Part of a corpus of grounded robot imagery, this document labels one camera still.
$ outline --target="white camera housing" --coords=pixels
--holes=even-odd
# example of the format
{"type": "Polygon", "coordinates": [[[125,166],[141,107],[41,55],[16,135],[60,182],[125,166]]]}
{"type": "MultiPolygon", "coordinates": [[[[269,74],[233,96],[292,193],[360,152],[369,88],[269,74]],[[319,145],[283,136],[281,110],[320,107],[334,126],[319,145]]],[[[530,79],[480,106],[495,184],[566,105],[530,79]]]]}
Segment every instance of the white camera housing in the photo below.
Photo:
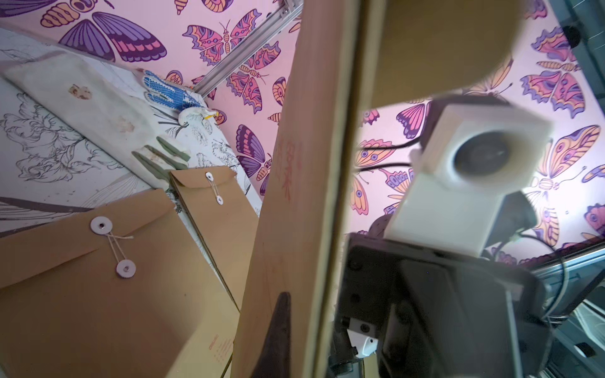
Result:
{"type": "Polygon", "coordinates": [[[530,183],[551,132],[549,121],[512,106],[446,106],[424,152],[410,154],[414,181],[384,237],[479,256],[504,197],[530,183]],[[501,133],[508,161],[487,175],[459,172],[460,147],[487,132],[501,133]]]}

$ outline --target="brown envelope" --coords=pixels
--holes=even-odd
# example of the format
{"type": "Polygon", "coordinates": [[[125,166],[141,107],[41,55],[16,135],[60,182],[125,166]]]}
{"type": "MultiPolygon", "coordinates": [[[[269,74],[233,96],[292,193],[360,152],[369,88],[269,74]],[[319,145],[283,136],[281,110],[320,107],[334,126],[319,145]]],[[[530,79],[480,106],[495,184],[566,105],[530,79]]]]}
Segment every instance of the brown envelope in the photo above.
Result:
{"type": "Polygon", "coordinates": [[[171,171],[173,185],[191,216],[219,275],[241,308],[254,247],[258,217],[226,166],[171,171]],[[214,177],[223,204],[217,202],[206,173],[214,177]]]}
{"type": "Polygon", "coordinates": [[[233,302],[160,189],[0,239],[0,364],[11,378],[220,378],[233,302]],[[136,264],[116,274],[106,236],[136,264]]]}

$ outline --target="black cable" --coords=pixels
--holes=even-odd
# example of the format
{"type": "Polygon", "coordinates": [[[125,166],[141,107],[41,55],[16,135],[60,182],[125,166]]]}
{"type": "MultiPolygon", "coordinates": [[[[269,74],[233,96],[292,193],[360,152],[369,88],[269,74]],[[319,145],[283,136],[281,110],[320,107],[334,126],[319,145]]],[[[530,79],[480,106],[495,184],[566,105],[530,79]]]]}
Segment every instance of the black cable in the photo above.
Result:
{"type": "Polygon", "coordinates": [[[363,150],[368,151],[368,150],[382,150],[382,149],[399,149],[399,148],[406,148],[406,147],[413,146],[413,145],[415,145],[418,142],[420,142],[420,137],[418,137],[416,139],[412,139],[412,140],[410,140],[408,142],[405,142],[402,145],[393,145],[393,146],[385,146],[385,147],[363,147],[363,148],[360,148],[359,150],[360,151],[363,151],[363,150]]]}
{"type": "Polygon", "coordinates": [[[557,307],[559,305],[559,303],[561,302],[561,299],[563,299],[563,295],[565,294],[565,290],[567,290],[567,285],[569,284],[569,274],[567,272],[567,267],[565,265],[565,259],[563,258],[563,254],[559,251],[557,251],[556,249],[553,248],[553,246],[551,246],[550,244],[548,244],[546,241],[543,241],[540,238],[537,238],[536,236],[533,235],[523,235],[523,234],[519,234],[520,237],[525,238],[525,239],[533,239],[533,240],[537,240],[540,243],[544,244],[546,247],[548,247],[552,253],[554,255],[556,255],[559,260],[561,261],[561,269],[563,271],[563,282],[561,283],[561,286],[559,287],[559,290],[557,292],[557,295],[555,296],[555,299],[552,301],[551,305],[546,309],[546,311],[544,311],[544,318],[548,318],[550,320],[550,315],[553,312],[553,310],[555,309],[555,307],[557,307]]]}
{"type": "Polygon", "coordinates": [[[379,168],[411,167],[411,166],[412,166],[412,164],[410,164],[410,163],[386,163],[386,164],[371,165],[371,166],[359,168],[357,171],[364,172],[364,171],[373,171],[374,169],[379,169],[379,168]]]}

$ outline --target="wooden board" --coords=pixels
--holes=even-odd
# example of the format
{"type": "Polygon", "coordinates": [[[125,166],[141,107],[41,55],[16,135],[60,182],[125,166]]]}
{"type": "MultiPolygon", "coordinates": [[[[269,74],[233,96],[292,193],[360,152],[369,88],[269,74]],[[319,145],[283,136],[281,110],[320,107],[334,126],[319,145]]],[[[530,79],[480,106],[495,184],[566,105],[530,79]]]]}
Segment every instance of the wooden board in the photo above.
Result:
{"type": "Polygon", "coordinates": [[[450,25],[448,17],[461,23],[484,17],[480,14],[485,11],[482,0],[451,2],[460,9],[449,6],[449,14],[436,12],[436,16],[432,9],[441,7],[443,1],[431,0],[431,7],[418,7],[417,11],[424,13],[413,15],[419,21],[415,21],[417,28],[412,33],[388,24],[400,22],[396,17],[385,18],[389,12],[404,11],[395,4],[399,2],[391,1],[394,8],[387,11],[386,0],[305,1],[235,338],[233,378],[252,374],[281,292],[292,296],[290,376],[325,376],[335,303],[332,287],[340,279],[339,250],[349,208],[350,162],[363,110],[373,103],[386,105],[428,94],[424,87],[402,92],[411,67],[426,78],[432,93],[478,81],[512,42],[519,4],[496,1],[488,15],[501,16],[479,24],[488,29],[483,33],[495,33],[499,37],[496,41],[504,42],[485,49],[478,31],[466,35],[458,49],[461,56],[476,61],[452,64],[453,57],[440,55],[439,48],[460,42],[446,38],[432,39],[434,50],[411,54],[408,43],[430,35],[433,28],[439,30],[440,22],[450,25]],[[386,33],[392,30],[404,34],[389,37],[386,33]],[[388,37],[396,46],[386,47],[388,37]],[[389,55],[397,49],[409,54],[404,59],[400,54],[389,55]],[[380,73],[374,81],[377,67],[378,71],[391,71],[380,73]],[[432,76],[435,71],[440,74],[432,76]],[[377,90],[384,92],[383,98],[376,96],[377,90]]]}

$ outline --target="cardboard sheet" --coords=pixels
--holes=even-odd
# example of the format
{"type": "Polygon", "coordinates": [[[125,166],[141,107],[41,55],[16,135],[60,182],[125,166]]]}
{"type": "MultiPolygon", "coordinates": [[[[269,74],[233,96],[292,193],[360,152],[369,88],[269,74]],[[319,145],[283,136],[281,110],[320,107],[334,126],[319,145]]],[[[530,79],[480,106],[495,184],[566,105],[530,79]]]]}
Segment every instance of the cardboard sheet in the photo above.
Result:
{"type": "Polygon", "coordinates": [[[434,11],[442,6],[438,0],[428,3],[305,1],[250,260],[232,377],[250,377],[281,292],[292,296],[290,376],[325,376],[350,162],[362,112],[478,81],[505,55],[520,16],[516,2],[464,0],[452,3],[448,12],[434,11]],[[498,16],[481,19],[482,29],[465,34],[458,46],[448,27],[472,28],[484,11],[498,16]],[[405,15],[414,19],[413,27],[401,22],[405,15]],[[486,49],[485,36],[498,44],[486,49]],[[417,50],[408,48],[412,42],[417,50]],[[455,53],[439,54],[451,46],[457,47],[455,53]],[[476,59],[473,65],[462,64],[469,56],[476,59]],[[417,77],[408,85],[403,76],[412,67],[418,68],[417,77]]]}
{"type": "Polygon", "coordinates": [[[258,217],[228,167],[171,171],[172,183],[238,308],[244,297],[258,217]],[[219,204],[206,173],[213,175],[219,204]]]}
{"type": "Polygon", "coordinates": [[[173,208],[147,191],[0,240],[8,377],[221,377],[238,312],[173,208]],[[134,237],[119,240],[132,278],[91,231],[98,216],[134,237]]]}

